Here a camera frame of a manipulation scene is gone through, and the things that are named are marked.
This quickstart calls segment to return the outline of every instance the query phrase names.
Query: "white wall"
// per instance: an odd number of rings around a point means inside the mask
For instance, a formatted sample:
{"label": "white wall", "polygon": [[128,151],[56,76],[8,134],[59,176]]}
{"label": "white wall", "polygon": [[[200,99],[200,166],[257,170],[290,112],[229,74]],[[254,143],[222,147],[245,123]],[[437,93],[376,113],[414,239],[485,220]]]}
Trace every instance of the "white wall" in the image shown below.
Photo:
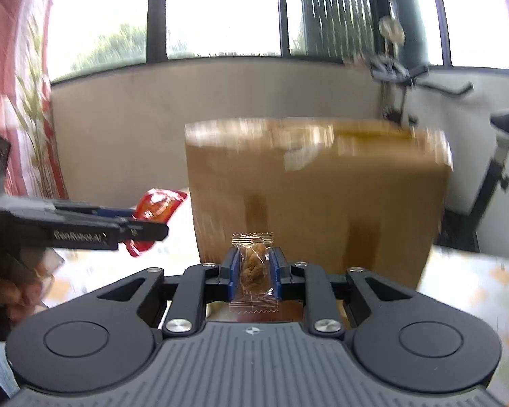
{"label": "white wall", "polygon": [[[509,0],[506,0],[509,11]],[[454,158],[447,204],[468,212],[495,150],[495,129],[490,114],[509,107],[509,76],[479,72],[432,72],[430,81],[459,87],[471,81],[473,94],[462,100],[416,89],[407,111],[419,116],[422,126],[445,130]],[[509,175],[509,161],[506,166]],[[478,231],[482,252],[509,258],[509,190],[498,189]]]}
{"label": "white wall", "polygon": [[139,66],[52,89],[58,157],[72,200],[131,206],[187,186],[186,123],[216,118],[376,118],[366,69],[270,58]]}

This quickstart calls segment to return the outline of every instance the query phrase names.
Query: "black gripper base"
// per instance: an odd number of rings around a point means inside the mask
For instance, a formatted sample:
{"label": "black gripper base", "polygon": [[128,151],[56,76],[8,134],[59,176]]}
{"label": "black gripper base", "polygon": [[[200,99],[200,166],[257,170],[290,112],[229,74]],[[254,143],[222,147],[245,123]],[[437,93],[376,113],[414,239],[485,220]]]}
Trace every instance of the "black gripper base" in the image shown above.
{"label": "black gripper base", "polygon": [[369,376],[338,340],[299,323],[207,322],[161,344],[145,370],[94,394],[54,396],[22,389],[7,407],[495,407],[480,387],[451,395],[411,394]]}

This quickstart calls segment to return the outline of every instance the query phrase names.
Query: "tree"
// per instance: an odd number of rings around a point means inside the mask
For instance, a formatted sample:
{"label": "tree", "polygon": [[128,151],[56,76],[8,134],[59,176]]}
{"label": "tree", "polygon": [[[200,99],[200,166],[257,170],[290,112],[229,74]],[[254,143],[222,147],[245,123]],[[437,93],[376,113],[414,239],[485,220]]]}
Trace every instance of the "tree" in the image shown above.
{"label": "tree", "polygon": [[[168,30],[168,41],[170,38],[171,32]],[[141,61],[145,58],[146,43],[147,30],[144,26],[121,24],[118,31],[109,35],[100,35],[96,47],[90,52],[79,54],[72,65],[72,72],[81,72],[125,61]],[[188,51],[188,44],[181,40],[176,40],[168,49],[170,58],[195,56]]]}
{"label": "tree", "polygon": [[307,48],[305,47],[305,36],[303,34],[303,23],[298,27],[298,34],[295,38],[292,38],[292,45],[290,52],[293,55],[305,55]]}

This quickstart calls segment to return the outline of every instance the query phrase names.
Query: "metal screw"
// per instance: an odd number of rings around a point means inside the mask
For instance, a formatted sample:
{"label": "metal screw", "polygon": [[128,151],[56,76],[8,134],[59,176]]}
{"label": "metal screw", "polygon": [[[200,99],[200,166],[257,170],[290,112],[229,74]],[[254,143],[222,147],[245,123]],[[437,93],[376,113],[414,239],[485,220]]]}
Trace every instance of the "metal screw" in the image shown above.
{"label": "metal screw", "polygon": [[315,321],[315,330],[319,332],[332,333],[341,329],[341,323],[337,320],[325,318]]}
{"label": "metal screw", "polygon": [[166,329],[170,332],[180,334],[192,329],[192,323],[184,318],[174,318],[166,323]]}

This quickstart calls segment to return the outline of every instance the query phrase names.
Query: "sky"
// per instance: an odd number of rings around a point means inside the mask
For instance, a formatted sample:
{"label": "sky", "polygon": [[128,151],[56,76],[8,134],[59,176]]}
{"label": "sky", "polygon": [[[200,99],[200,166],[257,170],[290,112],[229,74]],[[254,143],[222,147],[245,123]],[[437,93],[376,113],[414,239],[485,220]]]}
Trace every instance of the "sky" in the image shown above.
{"label": "sky", "polygon": [[[442,64],[434,0],[419,0],[431,64]],[[289,32],[300,31],[301,0],[287,0]],[[505,0],[445,0],[454,65],[509,67],[509,17]],[[167,0],[171,43],[198,55],[280,53],[277,0]],[[51,80],[71,71],[99,35],[122,23],[144,26],[147,0],[53,0],[49,21]]]}

